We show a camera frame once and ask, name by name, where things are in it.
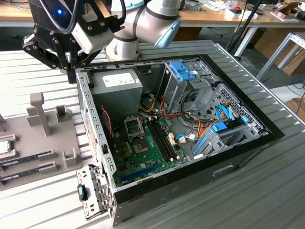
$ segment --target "green motherboard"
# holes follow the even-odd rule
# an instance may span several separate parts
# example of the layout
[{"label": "green motherboard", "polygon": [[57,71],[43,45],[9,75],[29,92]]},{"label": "green motherboard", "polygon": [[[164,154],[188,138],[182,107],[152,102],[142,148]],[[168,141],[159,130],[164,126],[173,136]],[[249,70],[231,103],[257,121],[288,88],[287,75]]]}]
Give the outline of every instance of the green motherboard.
[{"label": "green motherboard", "polygon": [[[170,136],[173,134],[163,117],[141,123],[144,136],[132,140],[128,138],[124,124],[114,128],[112,156],[117,171],[113,178],[118,187],[188,162],[177,143],[173,145],[174,139],[171,144]],[[130,124],[132,132],[141,129],[135,126],[135,122]]]}]

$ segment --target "ram slot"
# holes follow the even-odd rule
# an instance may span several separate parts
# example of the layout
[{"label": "ram slot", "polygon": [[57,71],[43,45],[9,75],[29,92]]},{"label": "ram slot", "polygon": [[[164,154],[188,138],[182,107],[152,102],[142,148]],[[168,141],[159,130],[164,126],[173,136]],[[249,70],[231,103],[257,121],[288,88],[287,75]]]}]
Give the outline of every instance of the ram slot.
[{"label": "ram slot", "polygon": [[177,155],[174,153],[167,138],[164,136],[159,124],[157,122],[151,122],[149,123],[148,127],[157,142],[157,146],[159,147],[164,160],[169,161],[171,158],[176,158]]}]

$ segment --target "gray slotted tabletop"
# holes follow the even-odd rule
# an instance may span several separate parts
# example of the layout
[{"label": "gray slotted tabletop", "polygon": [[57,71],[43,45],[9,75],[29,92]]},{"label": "gray slotted tabletop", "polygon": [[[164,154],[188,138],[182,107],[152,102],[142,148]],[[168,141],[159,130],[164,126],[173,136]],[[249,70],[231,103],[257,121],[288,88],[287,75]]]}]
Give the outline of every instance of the gray slotted tabletop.
[{"label": "gray slotted tabletop", "polygon": [[[304,123],[212,41],[173,42],[165,50],[141,44],[141,50],[146,58],[166,52],[208,54],[285,137],[244,168],[116,228],[304,228]],[[0,60],[3,116],[24,115],[30,92],[44,92],[45,110],[66,104],[73,112],[83,164],[89,164],[91,152],[76,86],[68,84],[59,70],[50,70],[23,51],[0,52]],[[104,54],[99,54],[95,61],[105,61]],[[0,192],[1,228],[111,228],[108,215],[91,221],[84,219],[76,187],[72,171]]]}]

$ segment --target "motherboard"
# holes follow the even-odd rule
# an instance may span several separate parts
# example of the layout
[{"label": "motherboard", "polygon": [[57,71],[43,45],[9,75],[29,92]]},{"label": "motherboard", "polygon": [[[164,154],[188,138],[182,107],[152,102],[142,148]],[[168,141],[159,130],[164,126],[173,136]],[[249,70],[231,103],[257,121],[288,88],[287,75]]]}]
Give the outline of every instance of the motherboard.
[{"label": "motherboard", "polygon": [[144,121],[128,117],[114,128],[114,135],[112,155],[117,171],[113,177],[117,186],[188,162],[163,117]]}]

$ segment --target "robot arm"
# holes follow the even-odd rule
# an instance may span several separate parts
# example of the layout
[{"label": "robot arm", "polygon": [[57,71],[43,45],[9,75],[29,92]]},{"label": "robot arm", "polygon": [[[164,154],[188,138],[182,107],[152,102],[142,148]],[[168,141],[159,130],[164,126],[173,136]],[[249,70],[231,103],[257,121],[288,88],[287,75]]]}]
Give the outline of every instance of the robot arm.
[{"label": "robot arm", "polygon": [[[92,8],[90,13],[86,13],[87,4]],[[104,17],[94,0],[29,0],[29,5],[34,34],[23,39],[23,50],[50,68],[67,73],[69,83],[76,83],[75,70],[96,57],[126,17],[126,13],[121,18]]]},{"label": "robot arm", "polygon": [[[140,55],[139,42],[149,42],[166,48],[174,39],[180,21],[177,0],[151,0],[144,6],[143,0],[125,1],[127,15],[124,28],[114,34],[106,47],[111,60],[133,60]],[[112,14],[122,14],[119,0],[112,0]]]},{"label": "robot arm", "polygon": [[[177,0],[152,0],[147,7],[144,0],[112,0],[107,18],[94,0],[29,0],[29,5],[34,34],[23,39],[23,50],[60,68],[69,83],[76,83],[75,70],[87,67],[107,44],[109,59],[136,59],[138,38],[165,48],[180,25]],[[93,11],[87,13],[86,5]]]}]

